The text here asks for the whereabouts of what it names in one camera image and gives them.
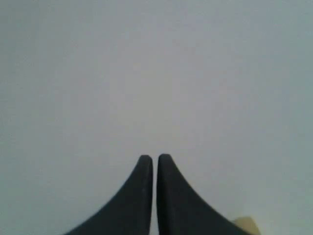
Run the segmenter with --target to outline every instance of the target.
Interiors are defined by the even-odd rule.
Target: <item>beige object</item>
[[[233,223],[236,224],[241,229],[245,230],[246,232],[250,233],[251,235],[261,235],[254,220],[249,216],[235,219]]]

